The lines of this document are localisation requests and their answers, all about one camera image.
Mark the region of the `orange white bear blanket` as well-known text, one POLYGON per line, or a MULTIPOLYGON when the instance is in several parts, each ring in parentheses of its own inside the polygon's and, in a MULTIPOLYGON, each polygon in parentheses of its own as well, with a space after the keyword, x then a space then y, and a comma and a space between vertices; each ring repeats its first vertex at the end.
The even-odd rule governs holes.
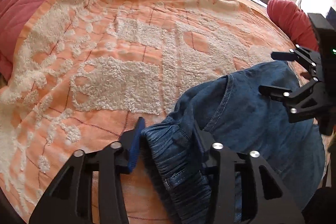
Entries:
POLYGON ((46 0, 1 85, 1 189, 27 221, 74 150, 102 149, 138 117, 158 123, 190 87, 291 47, 250 0, 46 0))

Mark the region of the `red rolled quilt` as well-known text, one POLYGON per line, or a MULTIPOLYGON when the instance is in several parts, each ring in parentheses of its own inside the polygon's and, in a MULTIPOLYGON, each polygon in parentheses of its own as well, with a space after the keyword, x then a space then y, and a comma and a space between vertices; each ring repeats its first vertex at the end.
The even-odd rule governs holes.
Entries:
POLYGON ((294 44, 318 51, 309 17, 290 0, 269 0, 267 5, 269 18, 294 44))

